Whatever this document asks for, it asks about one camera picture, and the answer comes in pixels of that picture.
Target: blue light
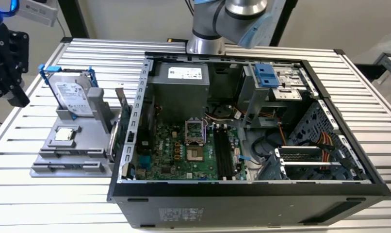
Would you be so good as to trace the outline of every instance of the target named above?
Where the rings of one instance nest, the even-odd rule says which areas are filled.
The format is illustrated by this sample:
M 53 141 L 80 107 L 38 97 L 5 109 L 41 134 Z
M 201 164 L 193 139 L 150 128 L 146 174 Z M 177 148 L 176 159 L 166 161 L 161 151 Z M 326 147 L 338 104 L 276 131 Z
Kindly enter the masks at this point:
M 18 0 L 10 0 L 9 2 L 9 11 L 13 11 L 17 7 L 17 1 Z

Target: blue plastic latch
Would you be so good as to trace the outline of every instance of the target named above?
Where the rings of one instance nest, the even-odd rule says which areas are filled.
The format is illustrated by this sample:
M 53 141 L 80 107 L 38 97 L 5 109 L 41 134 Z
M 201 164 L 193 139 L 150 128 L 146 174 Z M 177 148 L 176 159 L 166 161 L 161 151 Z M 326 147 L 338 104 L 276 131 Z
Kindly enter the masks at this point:
M 97 86 L 97 80 L 96 80 L 94 70 L 92 69 L 92 67 L 88 67 L 86 71 L 88 71 L 89 74 L 90 74 L 92 87 L 98 87 L 98 86 Z
M 269 64 L 254 64 L 254 75 L 258 79 L 260 87 L 278 87 L 278 80 Z
M 53 66 L 50 66 L 50 67 L 46 67 L 45 68 L 45 71 L 46 72 L 60 72 L 61 71 L 61 67 L 53 67 Z
M 138 164 L 142 169 L 150 169 L 150 156 L 140 155 L 138 156 Z

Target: white wall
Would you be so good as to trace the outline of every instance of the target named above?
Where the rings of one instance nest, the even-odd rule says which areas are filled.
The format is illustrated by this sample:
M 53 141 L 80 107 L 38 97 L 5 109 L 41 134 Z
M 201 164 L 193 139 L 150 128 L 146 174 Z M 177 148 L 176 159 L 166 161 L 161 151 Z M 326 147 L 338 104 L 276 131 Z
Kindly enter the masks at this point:
M 5 9 L 3 7 L 6 7 L 7 3 L 9 0 L 0 0 L 0 8 Z M 65 29 L 65 34 L 69 36 L 65 18 L 61 12 L 58 12 L 58 19 Z M 56 46 L 62 38 L 62 31 L 57 23 L 53 28 L 49 28 L 20 16 L 3 18 L 3 23 L 9 30 L 25 32 L 29 36 L 29 68 L 28 74 L 22 75 L 25 87 L 28 87 L 37 75 L 38 64 L 46 62 L 52 52 L 56 49 Z M 12 106 L 7 104 L 7 101 L 0 99 L 0 121 L 5 120 L 10 110 Z
M 192 16 L 184 0 L 80 0 L 96 38 L 132 41 L 189 39 Z
M 391 0 L 298 0 L 280 46 L 368 51 L 391 34 Z M 373 62 L 376 55 L 353 62 Z

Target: aluminum extrusion table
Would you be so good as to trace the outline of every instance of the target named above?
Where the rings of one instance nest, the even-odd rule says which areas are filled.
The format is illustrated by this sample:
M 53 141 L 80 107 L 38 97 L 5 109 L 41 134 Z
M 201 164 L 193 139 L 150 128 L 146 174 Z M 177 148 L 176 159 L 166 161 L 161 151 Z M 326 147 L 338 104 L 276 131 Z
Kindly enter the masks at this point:
M 113 89 L 122 87 L 133 102 L 145 51 L 184 53 L 182 43 L 73 39 L 58 44 L 46 65 L 93 66 L 105 101 L 118 105 Z M 334 106 L 391 189 L 391 107 L 345 55 L 333 50 L 226 45 L 234 56 L 305 59 L 330 94 Z M 26 90 L 30 104 L 14 108 L 0 127 L 0 232 L 132 232 L 116 204 L 106 203 L 109 178 L 30 178 L 56 119 L 56 100 L 37 77 Z M 292 228 L 153 229 L 172 232 L 391 233 L 391 199 L 330 226 Z

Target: yellow wire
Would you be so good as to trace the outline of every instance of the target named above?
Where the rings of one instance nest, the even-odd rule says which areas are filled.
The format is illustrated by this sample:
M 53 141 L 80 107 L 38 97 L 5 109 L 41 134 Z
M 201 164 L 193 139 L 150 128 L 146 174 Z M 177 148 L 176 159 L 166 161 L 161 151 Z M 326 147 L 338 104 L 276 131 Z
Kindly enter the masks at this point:
M 282 135 L 282 131 L 281 131 L 280 124 L 278 124 L 278 131 L 280 131 L 280 136 L 281 136 L 281 140 L 282 140 L 282 145 L 285 146 L 285 139 L 284 139 L 284 135 Z
M 332 138 L 330 138 L 330 136 L 329 136 L 328 134 L 326 134 L 326 137 L 328 137 L 328 139 L 329 139 L 330 146 L 333 146 Z M 326 161 L 326 162 L 329 161 L 329 154 L 326 154 L 325 161 Z

